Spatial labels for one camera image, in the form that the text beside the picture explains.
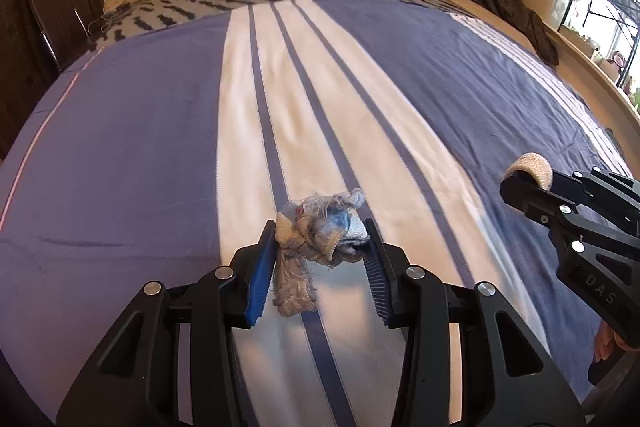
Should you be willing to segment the person's right hand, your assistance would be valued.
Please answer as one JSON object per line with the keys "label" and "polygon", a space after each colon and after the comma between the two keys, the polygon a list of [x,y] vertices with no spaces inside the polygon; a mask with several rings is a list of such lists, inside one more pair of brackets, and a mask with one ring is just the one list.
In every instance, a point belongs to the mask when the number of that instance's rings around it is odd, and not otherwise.
{"label": "person's right hand", "polygon": [[625,341],[613,331],[612,327],[605,321],[600,323],[597,334],[594,336],[594,361],[600,362],[607,360],[616,348],[625,351],[634,351],[634,348],[625,343]]}

